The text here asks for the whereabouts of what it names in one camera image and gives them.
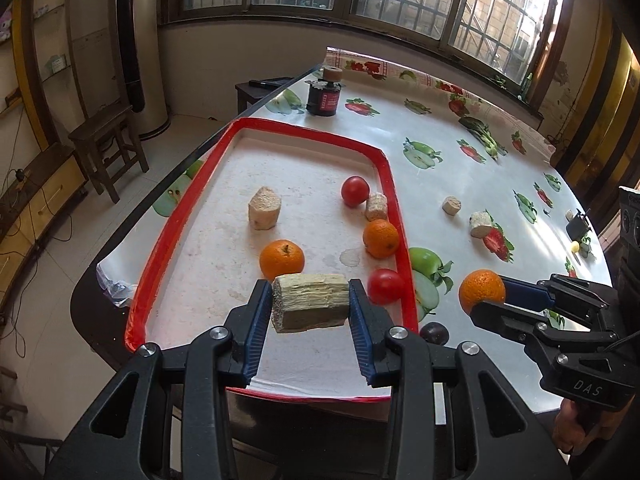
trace jar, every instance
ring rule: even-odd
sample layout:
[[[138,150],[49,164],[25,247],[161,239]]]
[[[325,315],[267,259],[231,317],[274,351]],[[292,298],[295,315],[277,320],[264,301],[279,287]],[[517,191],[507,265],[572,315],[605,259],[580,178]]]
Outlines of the jar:
[[[322,69],[322,79],[306,81],[309,84],[306,109],[310,114],[321,117],[335,115],[340,100],[340,90],[344,86],[340,83],[341,79],[342,69],[335,66],[325,66]]]

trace tile floor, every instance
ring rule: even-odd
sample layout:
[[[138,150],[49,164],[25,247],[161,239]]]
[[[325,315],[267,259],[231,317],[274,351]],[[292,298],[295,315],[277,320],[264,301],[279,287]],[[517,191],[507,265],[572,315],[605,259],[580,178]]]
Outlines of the tile floor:
[[[38,260],[33,281],[24,291],[17,321],[25,341],[23,347],[18,338],[17,347],[24,357],[15,350],[15,333],[8,335],[11,324],[4,329],[3,336],[8,336],[0,342],[0,364],[14,370],[18,380],[14,383],[2,377],[2,390],[29,409],[25,416],[14,415],[13,424],[2,423],[5,429],[65,438],[113,375],[74,329],[69,314],[71,293],[87,265],[133,208],[221,126],[201,118],[172,117],[171,127],[164,134],[143,143],[149,172],[142,173],[135,166],[116,183],[120,195],[117,204],[106,192],[99,196],[90,184],[86,185],[89,195],[72,212],[71,240],[50,241]],[[67,221],[53,234],[65,239],[69,229]]]

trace dark plum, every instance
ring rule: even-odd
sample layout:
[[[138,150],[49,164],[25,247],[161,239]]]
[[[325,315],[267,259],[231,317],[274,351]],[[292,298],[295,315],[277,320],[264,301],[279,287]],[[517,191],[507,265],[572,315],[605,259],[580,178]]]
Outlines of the dark plum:
[[[431,321],[420,329],[420,337],[427,343],[444,346],[449,341],[449,330],[442,323]]]

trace wooden stool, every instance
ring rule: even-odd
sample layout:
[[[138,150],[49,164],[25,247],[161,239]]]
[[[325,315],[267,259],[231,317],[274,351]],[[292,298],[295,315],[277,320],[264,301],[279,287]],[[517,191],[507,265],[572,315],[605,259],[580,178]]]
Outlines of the wooden stool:
[[[140,138],[131,131],[129,125],[130,110],[131,105],[128,104],[111,104],[87,119],[69,134],[69,139],[75,144],[80,162],[84,166],[91,183],[94,184],[95,190],[98,194],[101,194],[104,191],[102,186],[107,188],[113,203],[120,200],[113,184],[129,168],[139,162],[143,173],[149,171],[149,165],[146,163],[145,152],[142,150]],[[131,144],[126,144],[124,141],[122,136],[124,128],[129,132]],[[115,137],[118,150],[103,160],[98,147],[103,146],[111,137]],[[124,160],[124,166],[116,171],[113,176],[109,176],[107,168],[119,157]]]
[[[14,381],[18,378],[18,375],[7,369],[4,368],[3,366],[0,366],[0,374],[4,375],[5,377],[9,377],[10,379],[13,379]],[[10,400],[4,400],[0,397],[0,420],[5,420],[7,422],[13,422],[14,418],[9,415],[9,412],[11,410],[14,410],[16,412],[21,412],[21,413],[27,413],[27,407],[24,404],[17,404],[16,402],[11,402]]]

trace window frame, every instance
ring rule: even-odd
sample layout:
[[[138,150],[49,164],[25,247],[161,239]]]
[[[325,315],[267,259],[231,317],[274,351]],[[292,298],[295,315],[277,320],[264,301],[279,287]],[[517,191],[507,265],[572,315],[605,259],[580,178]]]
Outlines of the window frame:
[[[554,64],[546,63],[540,73],[536,73],[538,63],[540,62],[544,52],[544,47],[547,44],[549,34],[551,32],[553,18],[557,7],[557,0],[550,0],[549,5],[546,8],[542,30],[540,31],[540,36],[536,42],[534,53],[526,69],[525,78],[522,84],[516,83],[494,67],[450,44],[453,39],[453,31],[457,30],[456,26],[459,26],[462,18],[463,5],[466,0],[451,1],[443,33],[439,40],[430,38],[420,32],[401,27],[400,25],[383,22],[382,20],[369,18],[367,16],[360,16],[356,13],[358,0],[334,0],[333,9],[252,4],[252,0],[242,0],[241,5],[234,6],[184,9],[184,0],[160,1],[162,7],[160,12],[162,24],[205,19],[274,17],[278,19],[287,18],[290,20],[299,19],[303,22],[311,20],[312,22],[338,23],[339,25],[354,28],[354,30],[364,30],[367,32],[383,34],[385,36],[396,38],[396,40],[401,40],[403,43],[407,43],[409,47],[417,47],[422,51],[427,50],[438,56],[443,56],[453,63],[465,67],[468,69],[468,72],[475,73],[479,78],[485,81],[488,80],[495,86],[500,86],[496,81],[497,78],[504,80],[504,87],[507,92],[513,96],[522,95],[524,85],[526,85],[527,81],[526,76],[529,73],[533,74],[533,81],[530,85],[531,90],[538,80],[541,80],[546,76],[547,72],[554,72],[556,69]]]

